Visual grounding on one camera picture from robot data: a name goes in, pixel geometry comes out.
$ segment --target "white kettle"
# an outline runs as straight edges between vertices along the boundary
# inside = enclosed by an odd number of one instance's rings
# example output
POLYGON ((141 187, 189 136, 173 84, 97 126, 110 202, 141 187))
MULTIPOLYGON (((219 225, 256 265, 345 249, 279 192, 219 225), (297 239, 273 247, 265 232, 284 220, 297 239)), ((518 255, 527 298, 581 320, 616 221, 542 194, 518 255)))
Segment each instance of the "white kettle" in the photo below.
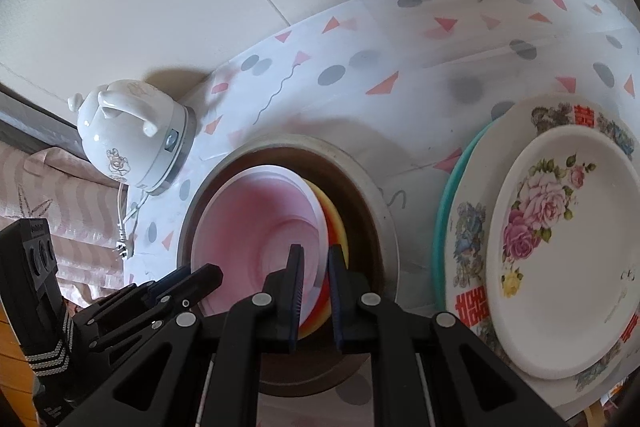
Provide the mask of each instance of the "white kettle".
POLYGON ((193 110, 146 82, 117 80, 82 99, 68 99, 78 112, 78 133, 89 161, 120 183, 153 195, 170 186, 195 134, 193 110))

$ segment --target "wooden floor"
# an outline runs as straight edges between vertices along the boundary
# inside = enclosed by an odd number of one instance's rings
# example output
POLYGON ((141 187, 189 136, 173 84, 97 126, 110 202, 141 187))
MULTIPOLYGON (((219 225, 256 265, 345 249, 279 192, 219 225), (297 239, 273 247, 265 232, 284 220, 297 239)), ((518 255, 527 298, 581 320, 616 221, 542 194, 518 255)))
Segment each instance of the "wooden floor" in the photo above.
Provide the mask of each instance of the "wooden floor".
POLYGON ((33 372, 24 360, 14 332, 0 304, 0 389, 25 427, 36 427, 31 401, 33 372))

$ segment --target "pink plastic bowl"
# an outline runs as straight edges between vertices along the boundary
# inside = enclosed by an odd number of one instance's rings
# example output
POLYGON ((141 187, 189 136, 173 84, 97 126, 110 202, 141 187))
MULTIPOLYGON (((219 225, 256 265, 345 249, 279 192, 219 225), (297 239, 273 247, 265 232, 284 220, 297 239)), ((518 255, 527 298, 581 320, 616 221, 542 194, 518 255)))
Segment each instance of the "pink plastic bowl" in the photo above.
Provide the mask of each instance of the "pink plastic bowl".
POLYGON ((191 251, 191 268, 217 264, 220 288, 201 301, 205 315, 228 311, 262 290, 270 272, 287 264, 293 243, 305 249, 300 324, 309 316, 324 273, 328 234, 322 207, 295 172, 260 165, 229 179, 202 213, 191 251))

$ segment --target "table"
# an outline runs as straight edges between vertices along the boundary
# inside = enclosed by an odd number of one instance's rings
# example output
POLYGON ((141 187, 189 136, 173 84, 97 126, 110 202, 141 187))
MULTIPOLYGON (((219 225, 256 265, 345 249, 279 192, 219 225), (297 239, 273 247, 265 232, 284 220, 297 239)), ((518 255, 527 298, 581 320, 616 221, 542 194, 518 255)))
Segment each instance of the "table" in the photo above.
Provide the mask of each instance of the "table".
MULTIPOLYGON (((368 171, 396 225, 398 303, 431 314, 435 213, 469 141, 514 102, 550 91, 581 94, 640 136, 638 55, 638 30, 609 0, 351 0, 310 17, 181 100, 197 115, 197 135, 172 187, 128 224, 135 248, 125 282, 175 269, 191 198, 226 154, 267 132, 292 132, 337 145, 368 171)), ((130 190, 128 205, 140 198, 130 190)), ((640 365, 638 331, 633 341, 638 347, 611 377, 562 406, 563 416, 640 365)), ((372 425, 369 382, 365 366, 320 395, 261 396, 258 418, 264 427, 372 425)))

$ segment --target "white plate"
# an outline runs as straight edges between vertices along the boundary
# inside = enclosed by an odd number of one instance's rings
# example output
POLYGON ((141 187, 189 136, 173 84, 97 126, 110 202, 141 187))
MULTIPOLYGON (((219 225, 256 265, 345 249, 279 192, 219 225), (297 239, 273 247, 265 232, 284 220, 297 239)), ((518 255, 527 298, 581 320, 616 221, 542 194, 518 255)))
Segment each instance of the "white plate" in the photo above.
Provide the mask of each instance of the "white plate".
MULTIPOLYGON (((507 363, 511 361, 495 334, 484 288, 484 259, 491 216, 507 172, 524 148, 538 134, 570 123, 597 128, 615 140, 636 171, 640 169, 640 153, 635 151, 638 142, 620 120, 574 94, 537 96, 510 108, 481 138, 469 158, 451 206, 444 249, 447 310, 456 314, 507 363)), ((598 362, 571 378, 541 380, 511 365, 549 405, 568 404, 597 387, 622 360, 630 346, 628 340, 635 324, 632 320, 627 332, 598 362)), ((563 410, 575 414, 581 409, 573 411, 566 407, 563 410)))
POLYGON ((491 220, 486 290, 500 343, 558 380, 599 360, 640 300, 640 179, 608 137, 563 125, 511 167, 491 220))

